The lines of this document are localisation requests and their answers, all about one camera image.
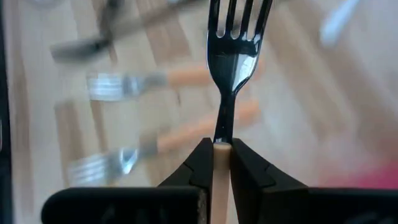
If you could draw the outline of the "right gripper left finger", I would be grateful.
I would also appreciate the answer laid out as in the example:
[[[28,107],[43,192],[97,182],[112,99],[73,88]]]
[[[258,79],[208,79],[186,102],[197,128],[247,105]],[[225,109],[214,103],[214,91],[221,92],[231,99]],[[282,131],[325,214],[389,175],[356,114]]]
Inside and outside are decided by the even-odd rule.
[[[156,187],[73,187],[47,199],[42,224],[210,224],[213,143],[200,141]]]

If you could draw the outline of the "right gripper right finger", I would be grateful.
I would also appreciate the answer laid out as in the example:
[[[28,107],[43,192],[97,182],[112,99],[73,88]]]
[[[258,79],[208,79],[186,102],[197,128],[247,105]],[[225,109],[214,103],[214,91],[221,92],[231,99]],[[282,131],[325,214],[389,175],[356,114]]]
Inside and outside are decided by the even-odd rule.
[[[239,224],[398,224],[398,190],[309,187],[233,140]]]

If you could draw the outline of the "orange-handled metal fork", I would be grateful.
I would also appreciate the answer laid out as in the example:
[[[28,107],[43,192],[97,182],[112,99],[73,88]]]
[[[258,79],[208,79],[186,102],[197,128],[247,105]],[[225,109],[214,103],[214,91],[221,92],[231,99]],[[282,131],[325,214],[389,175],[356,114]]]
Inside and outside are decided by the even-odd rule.
[[[155,185],[202,138],[213,137],[217,109],[189,112],[143,101],[69,100],[55,108],[62,174],[68,187]]]
[[[147,91],[213,83],[206,65],[146,73],[98,73],[86,79],[88,94],[95,101],[122,101]]]

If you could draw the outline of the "white-handled metal fork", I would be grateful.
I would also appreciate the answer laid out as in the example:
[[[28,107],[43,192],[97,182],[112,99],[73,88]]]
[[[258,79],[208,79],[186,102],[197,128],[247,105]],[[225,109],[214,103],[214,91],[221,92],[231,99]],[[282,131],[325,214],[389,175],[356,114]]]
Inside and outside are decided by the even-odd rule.
[[[213,138],[210,224],[226,224],[236,97],[256,69],[272,0],[262,0],[252,38],[248,30],[254,0],[246,0],[238,37],[232,35],[237,0],[229,0],[222,36],[218,35],[220,4],[221,0],[210,0],[206,45],[207,66],[221,96]]]
[[[319,41],[323,47],[334,46],[361,0],[344,0],[329,12],[319,28]]]

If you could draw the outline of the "dark metal fork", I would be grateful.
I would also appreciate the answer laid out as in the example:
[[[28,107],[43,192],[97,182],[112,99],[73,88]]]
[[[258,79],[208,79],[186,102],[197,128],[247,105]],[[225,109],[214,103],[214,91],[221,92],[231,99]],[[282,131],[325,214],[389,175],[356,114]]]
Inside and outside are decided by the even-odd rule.
[[[106,0],[99,12],[99,34],[87,39],[74,40],[51,47],[54,60],[61,62],[79,62],[89,60],[107,49],[114,41],[132,35],[145,28],[164,22],[204,0],[175,0],[164,7],[144,14],[139,20],[117,23],[117,17],[122,13],[126,0]]]

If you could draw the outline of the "red translucent plastic bin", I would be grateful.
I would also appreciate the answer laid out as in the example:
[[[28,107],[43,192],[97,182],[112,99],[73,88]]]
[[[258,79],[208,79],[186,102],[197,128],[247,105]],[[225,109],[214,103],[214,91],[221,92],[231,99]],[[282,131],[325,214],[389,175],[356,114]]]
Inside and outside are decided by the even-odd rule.
[[[345,160],[327,165],[318,186],[398,189],[398,159]]]

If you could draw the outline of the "black aluminium table frame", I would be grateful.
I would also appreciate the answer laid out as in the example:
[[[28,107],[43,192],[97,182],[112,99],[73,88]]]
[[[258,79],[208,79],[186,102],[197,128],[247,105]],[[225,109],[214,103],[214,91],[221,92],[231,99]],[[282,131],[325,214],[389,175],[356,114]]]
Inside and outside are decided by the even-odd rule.
[[[0,224],[12,224],[11,139],[3,20],[3,0],[0,0]]]

